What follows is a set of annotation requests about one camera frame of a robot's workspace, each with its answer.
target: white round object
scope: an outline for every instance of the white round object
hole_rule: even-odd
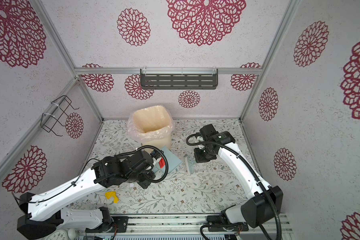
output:
[[[70,229],[68,229],[68,237],[69,237],[69,239],[75,239],[76,238],[76,236],[77,236],[77,234],[76,234],[76,229],[75,228],[70,228]]]
[[[67,232],[64,230],[56,230],[46,237],[45,240],[67,240]]]

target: black cable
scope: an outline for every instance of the black cable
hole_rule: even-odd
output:
[[[150,148],[150,149],[153,149],[153,150],[158,151],[158,153],[160,154],[160,156],[161,156],[161,157],[163,158],[163,160],[164,160],[164,163],[165,163],[165,172],[164,172],[164,175],[163,175],[161,178],[156,179],[156,180],[150,179],[150,178],[147,176],[146,173],[143,173],[143,177],[144,177],[146,180],[148,180],[149,182],[154,182],[154,183],[156,183],[156,182],[161,182],[162,180],[165,179],[165,177],[166,177],[167,174],[168,174],[168,161],[167,161],[167,158],[165,157],[165,155],[164,155],[164,154],[161,152],[161,150],[158,149],[157,147],[151,146],[151,145],[144,145],[144,146],[138,147],[138,148],[137,148],[136,150],[134,150],[134,151],[123,152],[123,153],[118,154],[117,156],[120,156],[120,157],[121,157],[121,156],[131,155],[131,154],[134,154],[135,152],[140,151],[140,150],[145,149],[145,148]]]
[[[260,182],[259,177],[257,176],[256,172],[253,170],[253,168],[251,167],[251,165],[245,160],[244,157],[242,157],[241,155],[239,155],[235,150],[225,146],[224,144],[220,144],[218,142],[212,142],[212,141],[204,141],[204,142],[196,142],[196,143],[190,143],[188,142],[188,140],[191,137],[195,137],[195,136],[201,136],[200,133],[196,133],[196,134],[191,134],[187,137],[187,139],[185,140],[185,142],[189,145],[189,146],[197,146],[197,145],[206,145],[206,144],[213,144],[216,146],[219,146],[221,148],[224,148],[230,152],[232,152],[235,156],[237,156],[244,164],[245,166],[248,168],[248,170],[251,172],[251,174],[254,177],[254,180],[256,180],[256,182],[258,182],[258,185],[260,186],[261,190],[264,192],[265,198],[267,199],[269,205],[271,206],[271,210],[275,216],[275,222],[276,222],[276,240],[281,240],[281,222],[280,222],[280,218],[279,218],[279,214],[277,212],[276,206],[271,198],[271,196],[269,195],[268,191],[265,189],[264,185]],[[265,230],[265,228],[259,224],[259,227],[261,228],[261,230],[263,231],[265,237],[268,240],[272,240],[272,238],[269,236],[269,234],[267,233],[267,231]]]
[[[80,172],[79,176],[77,177],[76,181],[72,182],[71,185],[69,185],[69,187],[67,187],[66,189],[62,190],[62,191],[59,192],[58,194],[53,195],[52,197],[50,197],[50,198],[48,198],[48,199],[45,199],[45,200],[42,200],[42,201],[38,201],[38,202],[48,201],[49,199],[52,199],[52,198],[56,197],[56,196],[59,195],[59,194],[62,194],[63,192],[65,192],[66,190],[68,190],[70,187],[76,186],[76,182],[77,182],[77,181],[79,180],[79,178],[81,177],[81,174],[83,173],[83,171],[84,171],[85,167],[87,166],[88,162],[91,161],[91,160],[93,160],[93,159],[96,160],[96,161],[98,161],[98,162],[100,161],[100,160],[98,160],[98,159],[96,159],[96,158],[91,158],[91,159],[88,160],[87,163],[84,165],[84,167],[83,167],[83,169],[81,170],[81,172]],[[19,200],[19,201],[22,201],[22,200],[19,199],[18,197],[16,197],[16,196],[13,194],[13,192],[12,192],[12,196],[14,197],[15,201],[17,202],[17,205],[19,205],[19,202],[18,202],[17,200]],[[38,202],[24,202],[24,203],[27,203],[27,204],[35,204],[35,203],[38,203]]]
[[[209,238],[207,238],[204,233],[203,233],[203,228],[206,228],[206,227],[235,227],[235,226],[239,226],[239,225],[242,225],[244,224],[243,222],[239,222],[239,223],[234,223],[234,224],[228,224],[228,225],[203,225],[200,227],[200,233],[202,234],[203,238],[205,240],[209,240]]]

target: floral patterned floor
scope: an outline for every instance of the floral patterned floor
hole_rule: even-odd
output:
[[[219,132],[229,131],[253,166],[237,119],[175,120],[176,128],[172,133],[171,151],[182,160],[186,156],[194,158],[194,147],[188,146],[185,139],[210,123]],[[129,138],[126,120],[104,121],[91,158],[102,159],[131,151],[140,145]],[[105,198],[105,193],[108,191],[116,192],[118,203],[113,203],[113,197]],[[142,189],[138,184],[123,183],[89,194],[72,203],[71,206],[75,209],[96,209],[107,206],[111,214],[216,213],[228,206],[246,201],[244,195],[236,177],[218,157],[214,161],[195,164],[195,172],[192,175],[182,163],[168,174],[165,180],[157,184],[152,183],[147,189]]]

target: trash bin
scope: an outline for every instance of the trash bin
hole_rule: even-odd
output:
[[[129,136],[143,145],[152,145],[161,149],[171,148],[171,133],[175,123],[169,111],[163,106],[153,106],[140,109],[131,114],[128,119]]]

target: floral tablecloth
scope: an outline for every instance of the floral tablecloth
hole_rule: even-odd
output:
[[[188,146],[185,139],[210,123],[219,132],[229,131],[253,166],[237,119],[175,120],[171,151],[182,160],[186,156],[194,158],[194,147]],[[126,120],[104,121],[91,158],[102,159],[131,151],[140,145],[128,136]],[[94,162],[95,160],[89,162],[87,168]],[[75,209],[96,209],[106,206],[111,214],[216,213],[246,201],[240,183],[221,158],[194,166],[195,172],[192,175],[182,163],[169,173],[165,180],[152,183],[147,189],[142,189],[138,184],[123,183],[89,194],[72,203],[71,206]],[[105,197],[108,191],[116,192],[118,203],[113,203],[113,197],[110,199]]]

